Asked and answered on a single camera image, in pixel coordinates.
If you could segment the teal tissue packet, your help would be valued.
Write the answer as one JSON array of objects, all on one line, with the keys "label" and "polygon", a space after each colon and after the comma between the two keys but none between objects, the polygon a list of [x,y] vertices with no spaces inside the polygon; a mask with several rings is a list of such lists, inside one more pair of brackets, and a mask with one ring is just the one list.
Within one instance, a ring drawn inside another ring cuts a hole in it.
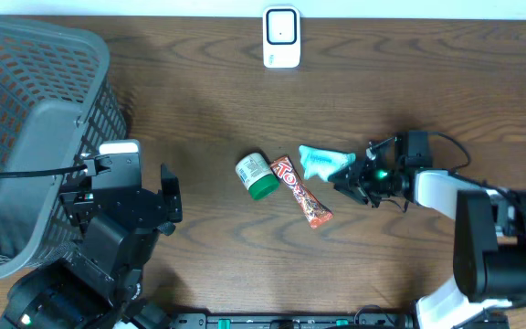
[{"label": "teal tissue packet", "polygon": [[304,178],[311,179],[317,176],[324,182],[328,182],[332,175],[339,173],[356,160],[356,154],[318,149],[307,145],[301,145],[299,152]]}]

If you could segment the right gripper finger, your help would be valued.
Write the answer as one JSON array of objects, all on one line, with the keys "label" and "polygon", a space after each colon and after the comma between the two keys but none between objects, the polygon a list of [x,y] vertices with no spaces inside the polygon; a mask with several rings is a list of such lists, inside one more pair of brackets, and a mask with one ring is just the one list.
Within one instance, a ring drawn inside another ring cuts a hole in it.
[{"label": "right gripper finger", "polygon": [[369,197],[359,183],[335,183],[333,188],[361,205],[369,203]]},{"label": "right gripper finger", "polygon": [[357,160],[337,173],[330,175],[328,181],[331,183],[357,183],[364,171],[365,161]]}]

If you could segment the white bottle green cap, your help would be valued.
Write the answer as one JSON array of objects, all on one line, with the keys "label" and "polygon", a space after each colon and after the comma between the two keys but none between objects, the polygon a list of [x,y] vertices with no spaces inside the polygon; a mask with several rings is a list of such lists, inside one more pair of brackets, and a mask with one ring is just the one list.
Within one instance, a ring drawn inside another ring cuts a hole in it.
[{"label": "white bottle green cap", "polygon": [[236,164],[235,171],[254,200],[263,199],[279,188],[279,180],[260,153],[246,155]]}]

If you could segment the white barcode scanner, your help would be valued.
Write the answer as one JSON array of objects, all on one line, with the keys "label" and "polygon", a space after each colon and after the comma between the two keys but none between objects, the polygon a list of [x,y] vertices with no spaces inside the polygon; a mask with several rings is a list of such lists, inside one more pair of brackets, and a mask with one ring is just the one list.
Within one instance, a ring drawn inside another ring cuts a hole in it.
[{"label": "white barcode scanner", "polygon": [[263,63],[268,69],[293,69],[300,64],[300,11],[291,5],[265,9],[263,23]]}]

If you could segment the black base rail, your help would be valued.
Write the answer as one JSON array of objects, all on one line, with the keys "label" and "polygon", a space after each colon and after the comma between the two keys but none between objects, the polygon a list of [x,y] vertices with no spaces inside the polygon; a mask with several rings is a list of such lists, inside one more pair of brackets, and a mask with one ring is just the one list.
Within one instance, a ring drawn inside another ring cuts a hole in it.
[{"label": "black base rail", "polygon": [[179,313],[168,329],[420,329],[415,312],[365,305],[354,313]]}]

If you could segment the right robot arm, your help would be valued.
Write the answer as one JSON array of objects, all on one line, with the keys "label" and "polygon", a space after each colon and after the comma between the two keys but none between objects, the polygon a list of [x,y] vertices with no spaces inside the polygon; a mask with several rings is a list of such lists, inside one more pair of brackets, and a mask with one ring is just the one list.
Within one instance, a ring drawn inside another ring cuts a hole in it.
[{"label": "right robot arm", "polygon": [[335,189],[378,207],[389,196],[454,222],[453,275],[416,302],[419,328],[466,328],[501,309],[526,307],[526,191],[477,182],[417,164],[363,159],[330,175]]}]

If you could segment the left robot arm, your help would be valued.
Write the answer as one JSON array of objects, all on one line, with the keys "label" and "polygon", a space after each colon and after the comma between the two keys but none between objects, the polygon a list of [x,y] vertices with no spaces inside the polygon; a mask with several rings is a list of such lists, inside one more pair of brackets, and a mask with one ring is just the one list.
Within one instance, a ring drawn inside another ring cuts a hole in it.
[{"label": "left robot arm", "polygon": [[159,237],[181,222],[179,180],[167,166],[156,192],[142,188],[137,153],[95,155],[83,166],[58,194],[82,238],[12,286],[0,328],[112,328],[141,294]]}]

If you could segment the red chocolate bar wrapper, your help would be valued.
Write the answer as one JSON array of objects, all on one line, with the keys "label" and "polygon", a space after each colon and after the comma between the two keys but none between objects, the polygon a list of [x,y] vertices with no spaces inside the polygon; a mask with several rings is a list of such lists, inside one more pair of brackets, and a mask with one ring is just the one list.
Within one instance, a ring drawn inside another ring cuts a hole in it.
[{"label": "red chocolate bar wrapper", "polygon": [[332,219],[332,212],[303,184],[287,155],[275,160],[271,164],[271,169],[276,177],[291,190],[311,228],[318,228]]}]

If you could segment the grey plastic shopping basket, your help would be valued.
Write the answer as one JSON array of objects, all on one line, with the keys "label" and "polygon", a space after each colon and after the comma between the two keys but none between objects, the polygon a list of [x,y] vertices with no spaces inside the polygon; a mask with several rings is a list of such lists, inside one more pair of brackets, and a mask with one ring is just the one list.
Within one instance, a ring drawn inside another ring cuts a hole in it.
[{"label": "grey plastic shopping basket", "polygon": [[0,16],[0,279],[79,238],[58,201],[84,154],[124,138],[97,35]]}]

